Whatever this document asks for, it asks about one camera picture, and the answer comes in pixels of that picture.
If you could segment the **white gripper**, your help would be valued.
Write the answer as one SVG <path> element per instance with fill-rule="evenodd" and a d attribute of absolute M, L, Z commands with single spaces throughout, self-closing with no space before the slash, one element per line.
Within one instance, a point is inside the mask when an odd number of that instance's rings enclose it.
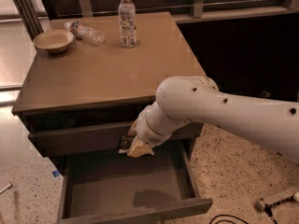
<path fill-rule="evenodd" d="M 133 158 L 153 155 L 152 147 L 161 145 L 174 131 L 189 123 L 188 120 L 168 117 L 156 102 L 146 106 L 128 131 L 128 135 L 135 138 L 127 150 L 127 155 Z"/>

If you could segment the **grey robot base foot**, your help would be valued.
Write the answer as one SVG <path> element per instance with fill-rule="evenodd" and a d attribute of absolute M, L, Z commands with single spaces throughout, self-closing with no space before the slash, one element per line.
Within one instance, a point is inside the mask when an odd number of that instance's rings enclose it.
<path fill-rule="evenodd" d="M 263 197 L 256 202 L 255 207 L 259 211 L 265 212 L 274 224 L 278 224 L 274 219 L 272 208 L 289 201 L 299 202 L 299 186 L 291 186 L 270 196 Z"/>

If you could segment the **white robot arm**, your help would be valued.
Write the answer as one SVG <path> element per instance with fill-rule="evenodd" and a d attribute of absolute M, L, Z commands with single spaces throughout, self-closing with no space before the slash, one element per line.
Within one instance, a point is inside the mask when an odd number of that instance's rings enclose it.
<path fill-rule="evenodd" d="M 218 126 L 299 162 L 298 103 L 223 93 L 202 76 L 165 79 L 128 134 L 135 143 L 157 147 L 191 122 Z"/>

